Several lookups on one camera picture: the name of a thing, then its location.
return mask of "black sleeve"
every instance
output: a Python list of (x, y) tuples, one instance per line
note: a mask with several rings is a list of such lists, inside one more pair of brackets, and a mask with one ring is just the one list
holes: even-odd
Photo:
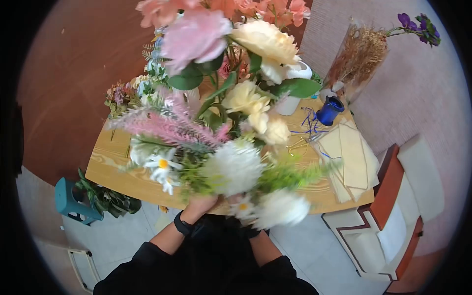
[(149, 284), (155, 284), (156, 278), (160, 277), (160, 272), (164, 272), (171, 258), (158, 246), (144, 242), (131, 261), (118, 265), (95, 285), (93, 293), (147, 294)]
[(265, 280), (277, 290), (287, 290), (292, 294), (318, 295), (307, 281), (296, 277), (296, 270), (287, 256), (280, 256), (261, 267)]

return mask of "hand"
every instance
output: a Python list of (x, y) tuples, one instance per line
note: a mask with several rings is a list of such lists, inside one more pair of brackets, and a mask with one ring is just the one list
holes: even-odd
[(208, 212), (218, 201), (218, 196), (194, 197), (180, 215), (180, 220), (194, 224)]

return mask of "scissors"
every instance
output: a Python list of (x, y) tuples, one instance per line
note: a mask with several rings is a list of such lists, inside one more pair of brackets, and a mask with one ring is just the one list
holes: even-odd
[(305, 148), (305, 153), (303, 153), (302, 156), (304, 156), (306, 154), (306, 152), (308, 151), (308, 146), (310, 145), (310, 143), (316, 139), (318, 139), (318, 137), (321, 136), (320, 133), (317, 133), (315, 135), (312, 135), (310, 137), (302, 137), (302, 136), (299, 136), (299, 135), (295, 135), (295, 134), (292, 134), (291, 136), (297, 136), (297, 137), (300, 137), (301, 139), (299, 141), (297, 141), (296, 143), (294, 144), (291, 144), (291, 145), (287, 145), (286, 148), (288, 149), (288, 153), (294, 157), (294, 155), (292, 154), (292, 150), (295, 150), (295, 149), (299, 149), (299, 148), (302, 148), (302, 147), (306, 147)]

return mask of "blue spool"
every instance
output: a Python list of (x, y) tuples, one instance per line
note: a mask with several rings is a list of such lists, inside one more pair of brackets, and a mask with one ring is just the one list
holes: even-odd
[(325, 126), (333, 125), (336, 116), (344, 111), (344, 105), (336, 96), (326, 98), (323, 107), (316, 112), (316, 118)]

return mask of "teal stool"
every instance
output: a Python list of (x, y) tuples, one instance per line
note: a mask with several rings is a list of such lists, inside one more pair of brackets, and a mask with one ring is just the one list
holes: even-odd
[[(90, 226), (90, 224), (95, 220), (103, 220), (103, 215), (96, 210), (93, 202), (91, 203), (91, 207), (88, 207), (76, 201), (72, 191), (75, 186), (75, 183), (66, 180), (64, 177), (56, 183), (56, 188), (54, 190), (56, 195), (56, 210), (60, 214), (75, 219), (88, 226)], [(77, 216), (70, 214), (71, 212), (77, 213)], [(87, 216), (87, 219), (82, 220), (80, 214)]]

